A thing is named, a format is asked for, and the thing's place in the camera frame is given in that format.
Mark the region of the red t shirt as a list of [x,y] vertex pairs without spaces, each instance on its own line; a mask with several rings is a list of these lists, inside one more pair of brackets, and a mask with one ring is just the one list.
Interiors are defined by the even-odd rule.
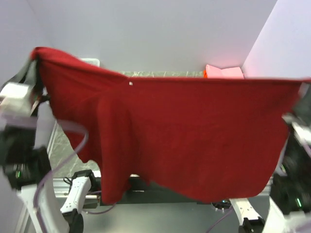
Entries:
[[122,198],[131,174],[202,202],[256,196],[276,168],[288,135],[282,115],[302,84],[127,77],[47,47],[31,58],[55,118],[87,129],[78,156],[99,166],[106,204]]

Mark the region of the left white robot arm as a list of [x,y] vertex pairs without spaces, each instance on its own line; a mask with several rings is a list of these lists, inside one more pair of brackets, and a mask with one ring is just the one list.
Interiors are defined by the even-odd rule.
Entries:
[[27,60],[1,87],[0,165],[38,233],[81,233],[85,200],[99,193],[98,179],[90,169],[74,173],[65,202],[59,205],[47,148],[35,144],[36,132],[45,126],[38,108],[49,100],[38,68],[38,59]]

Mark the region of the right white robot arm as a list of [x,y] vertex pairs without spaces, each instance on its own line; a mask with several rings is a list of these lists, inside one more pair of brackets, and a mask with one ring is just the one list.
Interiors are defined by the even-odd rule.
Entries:
[[269,211],[263,219],[248,199],[231,199],[240,233],[309,233],[311,231],[311,84],[292,113],[283,115],[289,128],[282,162],[270,182]]

